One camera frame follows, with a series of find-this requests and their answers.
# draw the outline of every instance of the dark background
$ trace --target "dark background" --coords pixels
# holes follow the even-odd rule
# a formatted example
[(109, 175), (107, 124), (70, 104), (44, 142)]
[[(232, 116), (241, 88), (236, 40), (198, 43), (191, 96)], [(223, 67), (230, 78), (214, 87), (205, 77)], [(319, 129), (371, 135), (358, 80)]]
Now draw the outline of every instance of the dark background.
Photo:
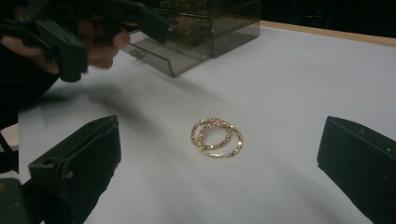
[(396, 0), (262, 0), (262, 20), (396, 37)]

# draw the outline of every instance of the white table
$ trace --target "white table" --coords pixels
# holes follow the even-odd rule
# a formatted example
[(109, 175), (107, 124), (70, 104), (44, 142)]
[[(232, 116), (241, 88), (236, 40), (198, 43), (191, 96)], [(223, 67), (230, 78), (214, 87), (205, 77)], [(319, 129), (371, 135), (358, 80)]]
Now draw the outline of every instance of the white table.
[[(328, 116), (396, 139), (395, 59), (396, 48), (265, 27), (178, 78), (121, 52), (20, 113), (21, 180), (70, 133), (116, 114), (122, 162), (87, 223), (371, 223), (316, 157)], [(213, 159), (191, 143), (207, 117), (241, 131), (240, 154)]]

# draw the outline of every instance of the ring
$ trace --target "ring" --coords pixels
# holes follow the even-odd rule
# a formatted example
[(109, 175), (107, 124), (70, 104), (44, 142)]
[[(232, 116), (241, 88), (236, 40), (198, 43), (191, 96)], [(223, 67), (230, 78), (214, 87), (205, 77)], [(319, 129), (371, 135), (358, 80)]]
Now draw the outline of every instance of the ring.
[(216, 145), (206, 146), (206, 145), (201, 143), (201, 146), (199, 146), (197, 140), (195, 140), (195, 131), (197, 130), (197, 128), (200, 125), (206, 125), (206, 124), (210, 124), (210, 123), (222, 123), (223, 125), (227, 124), (227, 122), (225, 122), (224, 120), (221, 120), (221, 119), (212, 119), (212, 118), (201, 119), (198, 123), (196, 123), (192, 127), (192, 130), (191, 130), (191, 141), (192, 141), (192, 143), (195, 144), (197, 147), (201, 147), (204, 150), (213, 150), (213, 149), (217, 149), (217, 148), (220, 148), (220, 147), (224, 147), (228, 142), (230, 142), (231, 137), (233, 136), (233, 131), (232, 131), (231, 128), (226, 128), (225, 129), (227, 133), (225, 134), (224, 140), (222, 142), (216, 144)]
[[(194, 137), (195, 131), (198, 128), (198, 126), (200, 126), (200, 125), (205, 125), (205, 126), (198, 132), (198, 136), (195, 140), (195, 137)], [(207, 132), (207, 130), (209, 130), (210, 128), (216, 127), (216, 126), (221, 126), (227, 131), (224, 141), (222, 141), (221, 143), (219, 143), (217, 145), (213, 145), (213, 146), (204, 145), (203, 138), (204, 138), (205, 132)], [(211, 153), (208, 151), (208, 150), (212, 150), (215, 148), (224, 147), (231, 140), (233, 133), (235, 133), (236, 136), (238, 137), (238, 145), (236, 146), (236, 149), (234, 149), (232, 152), (230, 152), (230, 153)], [(235, 156), (236, 154), (238, 154), (241, 151), (243, 138), (242, 138), (242, 134), (239, 132), (239, 130), (236, 129), (233, 125), (231, 125), (229, 122), (226, 122), (221, 119), (201, 119), (198, 123), (196, 123), (192, 127), (191, 141), (207, 156), (214, 157), (214, 158), (230, 158), (230, 157)]]

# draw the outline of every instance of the hand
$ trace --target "hand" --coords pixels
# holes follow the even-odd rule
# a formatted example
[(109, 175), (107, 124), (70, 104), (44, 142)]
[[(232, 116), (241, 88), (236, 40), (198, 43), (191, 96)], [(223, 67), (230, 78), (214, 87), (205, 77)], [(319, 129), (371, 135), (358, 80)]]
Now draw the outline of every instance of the hand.
[[(126, 31), (122, 30), (114, 36), (113, 45), (104, 45), (103, 41), (98, 41), (103, 40), (103, 26), (100, 21), (101, 19), (97, 17), (79, 21), (78, 38), (87, 45), (89, 65), (108, 69), (113, 64), (113, 58), (119, 49), (129, 44), (130, 37)], [(59, 73), (58, 64), (56, 62), (47, 63), (41, 49), (25, 47), (20, 39), (11, 36), (4, 36), (0, 43), (48, 73)]]

